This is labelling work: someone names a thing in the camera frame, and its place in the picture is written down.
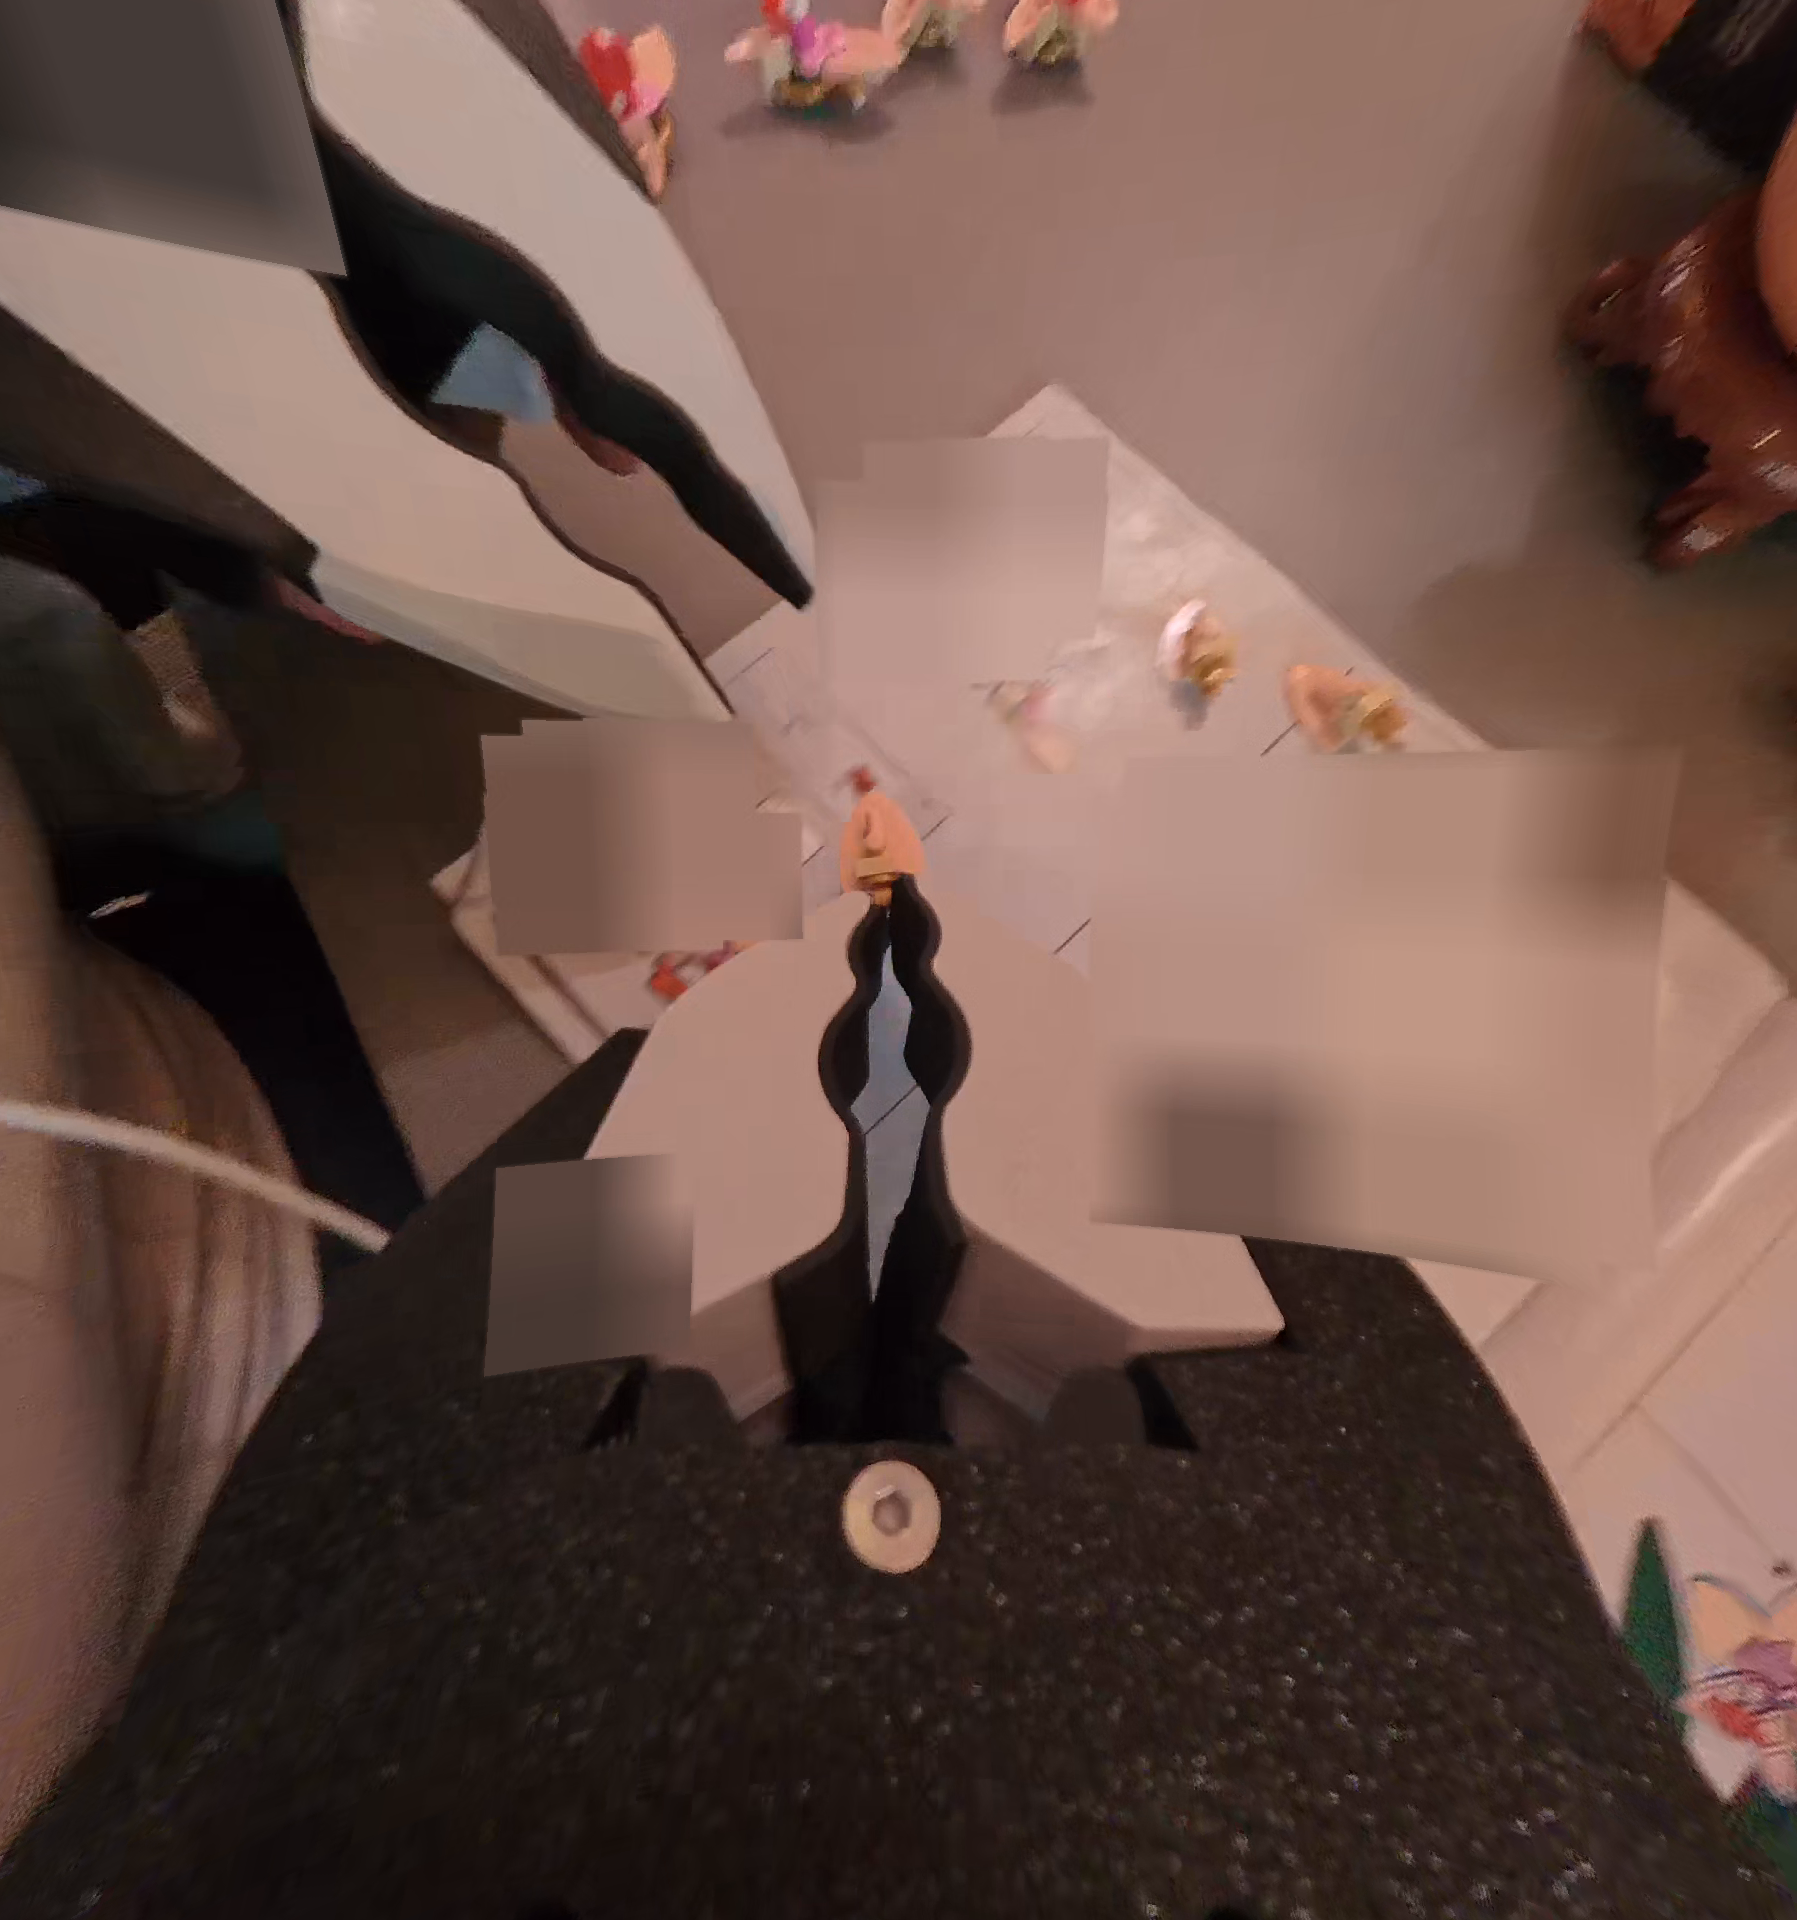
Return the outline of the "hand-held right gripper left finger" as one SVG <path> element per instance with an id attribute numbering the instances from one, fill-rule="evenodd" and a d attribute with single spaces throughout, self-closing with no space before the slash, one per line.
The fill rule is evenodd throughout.
<path id="1" fill-rule="evenodd" d="M 850 1346 L 867 1285 L 867 1154 L 852 1116 L 881 926 L 847 892 L 799 937 L 741 953 L 643 1033 L 590 1164 L 656 1158 L 694 1216 L 689 1325 L 656 1364 L 762 1419 Z"/>

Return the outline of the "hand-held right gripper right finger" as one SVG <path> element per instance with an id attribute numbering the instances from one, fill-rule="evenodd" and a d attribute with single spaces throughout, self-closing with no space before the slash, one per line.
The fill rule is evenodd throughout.
<path id="1" fill-rule="evenodd" d="M 1088 979 L 940 884 L 895 882 L 884 915 L 965 1241 L 938 1325 L 969 1371 L 1045 1410 L 1082 1368 L 1278 1337 L 1243 1239 L 1092 1219 Z"/>

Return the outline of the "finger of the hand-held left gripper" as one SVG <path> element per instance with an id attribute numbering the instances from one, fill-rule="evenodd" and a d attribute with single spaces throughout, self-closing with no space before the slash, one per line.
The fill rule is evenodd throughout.
<path id="1" fill-rule="evenodd" d="M 0 207 L 0 307 L 305 534 L 347 621 L 574 713 L 729 713 L 640 587 L 384 389 L 311 273 Z"/>
<path id="2" fill-rule="evenodd" d="M 331 290 L 389 388 L 428 403 L 482 327 L 553 409 L 652 468 L 777 598 L 814 530 L 707 283 L 577 62 L 586 4 L 305 4 Z"/>

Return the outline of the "peach toy petal piece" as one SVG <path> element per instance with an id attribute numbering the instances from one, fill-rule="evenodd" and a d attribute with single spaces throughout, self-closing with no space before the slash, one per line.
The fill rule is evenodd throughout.
<path id="1" fill-rule="evenodd" d="M 905 817 L 905 808 L 884 791 L 867 791 L 840 835 L 840 878 L 842 884 L 867 889 L 872 882 L 899 877 L 924 877 L 929 859 L 923 835 Z"/>

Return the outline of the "red peach toy flower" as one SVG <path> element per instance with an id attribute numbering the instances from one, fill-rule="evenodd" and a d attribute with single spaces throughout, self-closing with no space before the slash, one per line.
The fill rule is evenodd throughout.
<path id="1" fill-rule="evenodd" d="M 625 135 L 648 194 L 653 202 L 665 199 L 675 170 L 672 92 L 678 52 L 672 35 L 660 25 L 634 35 L 605 25 L 586 31 L 574 38 L 574 62 Z"/>

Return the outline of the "pink red toy flower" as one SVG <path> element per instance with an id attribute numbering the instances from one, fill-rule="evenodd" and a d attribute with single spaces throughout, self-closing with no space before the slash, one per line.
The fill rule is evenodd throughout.
<path id="1" fill-rule="evenodd" d="M 879 25 L 826 21 L 814 4 L 760 4 L 760 21 L 722 50 L 758 75 L 762 102 L 786 117 L 863 111 L 899 72 L 905 46 Z"/>

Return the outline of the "pale pink toy piece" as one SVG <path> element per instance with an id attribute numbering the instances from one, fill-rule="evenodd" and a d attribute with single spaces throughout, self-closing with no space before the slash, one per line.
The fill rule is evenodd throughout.
<path id="1" fill-rule="evenodd" d="M 1076 741 L 1053 712 L 1045 682 L 984 682 L 976 688 L 984 712 L 1015 741 L 1015 751 L 1040 773 L 1063 778 L 1076 767 Z"/>

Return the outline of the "peach petal toy assembly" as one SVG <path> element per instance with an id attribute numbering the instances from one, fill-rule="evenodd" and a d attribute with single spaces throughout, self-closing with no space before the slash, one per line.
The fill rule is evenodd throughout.
<path id="1" fill-rule="evenodd" d="M 1286 706 L 1296 729 L 1318 755 L 1403 751 L 1409 723 L 1398 688 L 1359 678 L 1346 666 L 1286 666 Z"/>
<path id="2" fill-rule="evenodd" d="M 1231 683 L 1240 643 L 1206 600 L 1190 598 L 1158 628 L 1155 671 L 1182 696 L 1210 704 Z"/>

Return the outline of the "toy building instruction booklet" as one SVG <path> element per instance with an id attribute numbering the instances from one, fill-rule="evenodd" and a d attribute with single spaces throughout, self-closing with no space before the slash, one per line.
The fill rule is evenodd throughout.
<path id="1" fill-rule="evenodd" d="M 1204 515 L 1164 473 L 1123 446 L 1076 398 L 1048 388 L 1011 414 L 997 438 L 1104 443 L 1108 557 L 1104 611 L 1090 643 L 1048 666 L 1053 712 L 1076 741 L 1067 780 L 1096 791 L 1134 751 L 1187 748 L 1220 758 L 1288 758 L 1300 732 L 1286 706 L 1286 666 L 1318 664 L 1374 678 L 1374 656 L 1321 616 L 1243 540 Z M 1240 643 L 1240 671 L 1216 702 L 1182 696 L 1155 671 L 1155 637 L 1182 600 L 1206 600 Z M 1082 873 L 1053 835 L 1032 840 L 1032 803 L 1056 778 L 1036 773 L 995 716 L 960 761 L 924 784 L 884 755 L 879 732 L 815 688 L 809 616 L 777 607 L 710 655 L 732 712 L 769 737 L 777 764 L 828 780 L 799 800 L 809 908 L 840 892 L 837 827 L 850 769 L 868 767 L 905 793 L 929 878 L 946 882 L 1023 943 L 1088 976 L 1090 922 Z M 487 846 L 477 840 L 428 878 L 459 943 L 570 1064 L 620 1028 L 652 1028 L 665 1006 L 648 995 L 652 954 L 501 954 L 496 946 Z M 1656 1131 L 1675 1154 L 1765 1154 L 1797 1124 L 1797 998 L 1777 967 L 1684 889 L 1669 884 L 1656 1040 Z"/>

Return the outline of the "white printed toy box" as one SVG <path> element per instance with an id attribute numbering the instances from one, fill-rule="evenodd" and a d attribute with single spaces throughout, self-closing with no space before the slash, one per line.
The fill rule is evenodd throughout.
<path id="1" fill-rule="evenodd" d="M 1663 1141 L 1656 1255 L 1537 1285 L 1483 1358 L 1605 1608 L 1797 1905 L 1797 1000 Z"/>

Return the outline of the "person's light trousers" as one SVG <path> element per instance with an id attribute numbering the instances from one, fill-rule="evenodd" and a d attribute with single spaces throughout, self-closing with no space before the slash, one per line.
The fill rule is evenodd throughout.
<path id="1" fill-rule="evenodd" d="M 63 915 L 3 755 L 0 1097 L 121 1116 L 290 1178 L 217 1025 Z M 0 1854 L 112 1713 L 318 1318 L 300 1219 L 0 1128 Z"/>

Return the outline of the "brown toy figure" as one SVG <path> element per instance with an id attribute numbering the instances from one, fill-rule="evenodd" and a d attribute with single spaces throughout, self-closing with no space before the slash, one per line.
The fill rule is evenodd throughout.
<path id="1" fill-rule="evenodd" d="M 1651 515 L 1656 567 L 1696 567 L 1797 519 L 1797 117 L 1756 188 L 1663 253 L 1596 273 L 1566 336 L 1641 373 L 1650 417 L 1700 449 Z"/>

